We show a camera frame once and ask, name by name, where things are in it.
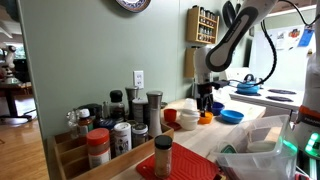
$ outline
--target cable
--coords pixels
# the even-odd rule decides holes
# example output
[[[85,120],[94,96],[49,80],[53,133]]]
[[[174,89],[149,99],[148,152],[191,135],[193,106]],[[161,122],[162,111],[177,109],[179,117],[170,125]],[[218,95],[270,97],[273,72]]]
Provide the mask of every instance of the cable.
[[[312,25],[320,18],[320,14],[317,14],[317,15],[316,15],[316,18],[315,18],[311,23],[308,24],[308,23],[306,23],[306,21],[304,20],[304,17],[302,16],[299,8],[298,8],[294,3],[292,3],[291,1],[288,1],[288,0],[279,0],[279,1],[283,1],[283,2],[289,3],[291,6],[293,6],[293,7],[297,10],[297,12],[299,13],[302,22],[303,22],[306,26],[312,26]]]
[[[263,84],[264,82],[266,82],[270,77],[271,75],[273,74],[273,72],[275,71],[276,69],[276,65],[277,65],[277,50],[276,50],[276,47],[274,46],[270,36],[268,35],[268,32],[267,32],[267,28],[266,28],[266,24],[265,24],[265,21],[263,20],[261,22],[261,29],[264,33],[264,36],[267,38],[268,40],[268,43],[270,44],[270,47],[271,47],[271,50],[272,50],[272,53],[273,53],[273,64],[272,64],[272,68],[271,68],[271,71],[269,72],[269,74],[267,75],[267,77],[265,77],[264,79],[262,79],[260,82],[258,83],[255,83],[255,84],[250,84],[250,86],[247,86],[247,87],[241,87],[242,89],[247,89],[247,88],[252,88],[254,86],[257,86],[257,85],[260,85],[260,84]],[[230,80],[230,81],[235,81],[235,82],[239,82],[239,83],[242,83],[242,84],[246,84],[246,83],[243,83],[241,81],[237,81],[237,80]]]
[[[301,14],[299,8],[294,4],[292,3],[291,1],[288,1],[288,0],[279,0],[279,1],[283,1],[283,2],[286,2],[286,3],[289,3],[290,5],[292,5],[296,11],[298,12],[302,22],[308,26],[308,27],[311,27],[319,18],[320,18],[320,14],[317,14],[315,19],[311,22],[311,23],[307,23],[303,17],[303,15]],[[267,75],[267,77],[265,77],[263,80],[261,80],[260,82],[258,83],[255,83],[255,84],[251,84],[251,86],[248,86],[248,87],[242,87],[244,89],[246,88],[251,88],[253,86],[257,86],[257,85],[260,85],[260,84],[263,84],[264,82],[266,82],[270,77],[271,75],[273,74],[273,72],[275,71],[276,69],[276,65],[277,65],[277,51],[276,51],[276,48],[271,40],[271,38],[269,37],[268,33],[267,33],[267,29],[266,29],[266,25],[265,25],[265,21],[263,20],[261,22],[261,29],[265,35],[265,37],[267,38],[269,44],[270,44],[270,47],[271,47],[271,50],[272,50],[272,53],[273,53],[273,65],[272,65],[272,68],[271,68],[271,71],[269,72],[269,74]],[[239,83],[242,83],[242,84],[246,84],[246,83],[243,83],[241,81],[237,81],[237,80],[230,80],[230,81],[235,81],[235,82],[239,82]]]

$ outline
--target electrical outlet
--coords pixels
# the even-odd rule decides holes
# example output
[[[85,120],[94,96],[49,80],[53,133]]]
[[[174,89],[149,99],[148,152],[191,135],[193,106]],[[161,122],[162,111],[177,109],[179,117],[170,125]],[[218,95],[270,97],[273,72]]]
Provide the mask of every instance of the electrical outlet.
[[[144,88],[143,71],[133,71],[133,85],[138,86],[139,89]]]

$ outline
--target spice shelf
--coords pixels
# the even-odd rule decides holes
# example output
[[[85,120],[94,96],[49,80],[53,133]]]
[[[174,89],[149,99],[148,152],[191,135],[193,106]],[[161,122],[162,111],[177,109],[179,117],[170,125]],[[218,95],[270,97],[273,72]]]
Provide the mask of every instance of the spice shelf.
[[[209,16],[201,15],[198,6],[188,10],[187,41],[205,44],[217,43],[219,16]]]
[[[163,135],[173,138],[174,130],[161,124]],[[53,148],[61,179],[110,179],[154,153],[154,138],[132,150],[90,169],[87,145],[71,139],[70,133],[54,136]]]

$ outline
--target window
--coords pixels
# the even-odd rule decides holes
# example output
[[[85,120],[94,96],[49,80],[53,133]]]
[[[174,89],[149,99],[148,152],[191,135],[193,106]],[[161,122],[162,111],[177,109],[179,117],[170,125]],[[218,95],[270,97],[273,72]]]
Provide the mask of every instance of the window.
[[[22,43],[6,43],[6,44],[16,47],[17,50],[15,52],[14,59],[26,59],[26,53],[24,52],[24,47]],[[2,55],[3,55],[3,51],[0,50],[1,60],[2,60]]]

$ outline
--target red cup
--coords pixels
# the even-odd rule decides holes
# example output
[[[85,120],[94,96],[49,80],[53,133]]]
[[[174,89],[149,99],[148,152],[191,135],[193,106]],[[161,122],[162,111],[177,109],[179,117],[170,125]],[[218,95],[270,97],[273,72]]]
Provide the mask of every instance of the red cup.
[[[164,120],[167,122],[174,122],[177,118],[177,110],[165,109],[163,110]]]

